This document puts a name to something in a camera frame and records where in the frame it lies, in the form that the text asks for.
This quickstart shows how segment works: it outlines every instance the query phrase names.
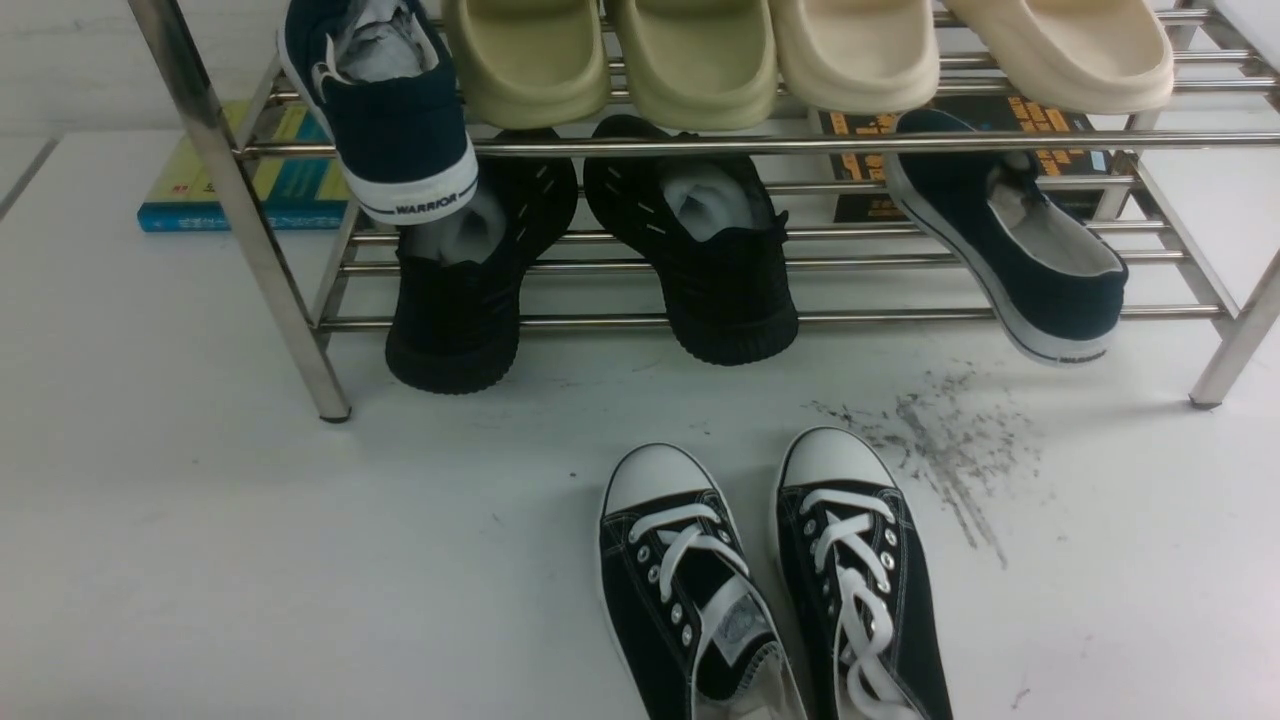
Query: white rubber toe cap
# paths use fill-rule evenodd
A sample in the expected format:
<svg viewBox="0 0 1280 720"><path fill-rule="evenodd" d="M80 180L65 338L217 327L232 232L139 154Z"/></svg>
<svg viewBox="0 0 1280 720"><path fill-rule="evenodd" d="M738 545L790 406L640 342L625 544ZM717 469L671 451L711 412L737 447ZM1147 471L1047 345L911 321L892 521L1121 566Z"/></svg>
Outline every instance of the white rubber toe cap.
<svg viewBox="0 0 1280 720"><path fill-rule="evenodd" d="M714 489L701 465L673 445L644 445L632 450L613 471L604 514L685 492Z"/></svg>
<svg viewBox="0 0 1280 720"><path fill-rule="evenodd" d="M791 443L782 484L805 486L826 480L861 480L893 487L884 464L859 437L840 428L813 428Z"/></svg>

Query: white floor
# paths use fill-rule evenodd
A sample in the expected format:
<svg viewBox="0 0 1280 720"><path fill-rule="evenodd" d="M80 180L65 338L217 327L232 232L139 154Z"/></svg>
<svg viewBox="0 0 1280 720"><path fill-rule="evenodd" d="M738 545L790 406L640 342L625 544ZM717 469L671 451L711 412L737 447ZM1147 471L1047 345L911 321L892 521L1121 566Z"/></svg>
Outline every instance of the white floor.
<svg viewBox="0 0 1280 720"><path fill-rule="evenodd" d="M466 398L406 389L379 338L342 337L356 416L335 428L229 236L137 231L174 141L73 135L0 224L6 720L640 719L594 588L613 462L650 439L701 457L786 616L765 498L787 441L824 423L899 469L957 717L1280 716L1275 337L1212 413L1185 402L1206 323L1126 324L1079 372L1029 364L993 325L808 332L731 370L663 332L530 336ZM1280 246L1277 156L1151 155L1240 299ZM329 237L284 243L310 288ZM356 305L385 310L393 282L366 282ZM562 282L552 297L530 279L530 309L657 307L652 278ZM1171 270L1132 287L1190 301ZM959 270L815 274L795 293L978 300Z"/></svg>

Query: rack leg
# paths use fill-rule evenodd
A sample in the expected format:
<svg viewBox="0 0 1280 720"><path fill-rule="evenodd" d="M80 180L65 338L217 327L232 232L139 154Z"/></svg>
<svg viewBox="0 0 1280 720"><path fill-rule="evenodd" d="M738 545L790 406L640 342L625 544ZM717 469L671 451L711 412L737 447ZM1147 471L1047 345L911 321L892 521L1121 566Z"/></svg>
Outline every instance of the rack leg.
<svg viewBox="0 0 1280 720"><path fill-rule="evenodd" d="M1185 10L1188 8L1201 8L1204 6L1203 0L1176 0L1174 8L1178 10ZM1166 28L1169 32L1169 41L1172 44L1174 50L1187 50L1192 45L1192 38L1196 37L1196 26L1169 26ZM1160 120L1160 114L1162 110L1147 110L1143 113L1135 113L1129 115L1125 122L1124 129L1126 131L1148 131L1156 129L1156 122ZM1111 174L1114 176L1129 176L1138 169L1138 160L1142 152L1138 150L1130 150L1128 152L1117 151L1112 155L1111 161ZM1102 191L1102 200L1098 202L1097 211L1093 213L1094 220L1115 220L1120 217L1124 210L1125 202L1129 200L1128 187L1108 187Z"/></svg>
<svg viewBox="0 0 1280 720"><path fill-rule="evenodd" d="M236 156L238 146L209 81L178 0L129 0L178 114L205 164L253 279L266 300L320 419L351 416L329 357L307 322L298 286L262 214L253 186Z"/></svg>
<svg viewBox="0 0 1280 720"><path fill-rule="evenodd" d="M1230 325L1217 352L1204 368L1204 374L1192 389L1192 405L1199 409L1217 407L1228 391L1239 379L1267 332L1280 318L1280 252L1271 259L1253 295L1240 309L1240 315Z"/></svg>

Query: slide sandal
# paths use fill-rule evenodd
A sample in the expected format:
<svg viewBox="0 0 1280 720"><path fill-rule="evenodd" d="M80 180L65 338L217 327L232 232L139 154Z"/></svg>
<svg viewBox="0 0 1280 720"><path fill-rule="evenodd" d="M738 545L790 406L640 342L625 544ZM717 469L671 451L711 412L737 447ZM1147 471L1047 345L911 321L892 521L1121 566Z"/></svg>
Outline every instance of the slide sandal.
<svg viewBox="0 0 1280 720"><path fill-rule="evenodd" d="M777 58L768 0L605 0L641 115L671 128L744 129L769 117Z"/></svg>
<svg viewBox="0 0 1280 720"><path fill-rule="evenodd" d="M467 110L489 124L544 128L609 101L593 0L447 0L444 26Z"/></svg>
<svg viewBox="0 0 1280 720"><path fill-rule="evenodd" d="M773 0L787 87L823 110L901 113L938 90L931 0Z"/></svg>
<svg viewBox="0 0 1280 720"><path fill-rule="evenodd" d="M1162 108L1174 50L1144 0L945 0L1027 97L1083 113Z"/></svg>

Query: shoe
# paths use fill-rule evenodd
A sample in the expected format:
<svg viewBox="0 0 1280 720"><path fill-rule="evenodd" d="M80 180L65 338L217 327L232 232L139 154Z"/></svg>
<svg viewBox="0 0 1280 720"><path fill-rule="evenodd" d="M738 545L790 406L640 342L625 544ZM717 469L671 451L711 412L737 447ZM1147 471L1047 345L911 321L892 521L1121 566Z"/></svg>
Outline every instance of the shoe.
<svg viewBox="0 0 1280 720"><path fill-rule="evenodd" d="M604 0L631 102L663 127L745 129L778 94L768 0Z"/></svg>
<svg viewBox="0 0 1280 720"><path fill-rule="evenodd" d="M901 113L938 90L929 0L773 0L771 8L782 77L814 108Z"/></svg>
<svg viewBox="0 0 1280 720"><path fill-rule="evenodd" d="M444 26L467 111L489 124L545 128L594 115L609 101L591 0L447 0Z"/></svg>
<svg viewBox="0 0 1280 720"><path fill-rule="evenodd" d="M508 131L498 137L518 142L556 133ZM572 160L485 158L466 206L443 220L402 228L399 301L387 336L392 374L444 395L500 380L520 343L525 270L564 234L576 209Z"/></svg>
<svg viewBox="0 0 1280 720"><path fill-rule="evenodd" d="M940 110L913 110L893 132L973 132ZM1019 351L1053 366L1106 354L1129 269L1102 238L1041 192L1032 152L884 156L893 204L964 263Z"/></svg>
<svg viewBox="0 0 1280 720"><path fill-rule="evenodd" d="M646 445L604 491L600 598L653 720L803 720L733 515L689 454Z"/></svg>
<svg viewBox="0 0 1280 720"><path fill-rule="evenodd" d="M1174 49L1144 0L943 4L1037 102L1124 115L1164 108L1174 91Z"/></svg>
<svg viewBox="0 0 1280 720"><path fill-rule="evenodd" d="M861 439L791 443L772 514L782 579L823 720L950 720L924 548L902 492Z"/></svg>
<svg viewBox="0 0 1280 720"><path fill-rule="evenodd" d="M292 0L278 42L370 218L411 225L466 205L475 150L453 61L420 0Z"/></svg>
<svg viewBox="0 0 1280 720"><path fill-rule="evenodd" d="M595 137L671 141L628 115L605 118ZM671 329L690 355L744 365L795 340L787 217L774 211L750 158L588 158L582 186L604 229L657 270Z"/></svg>

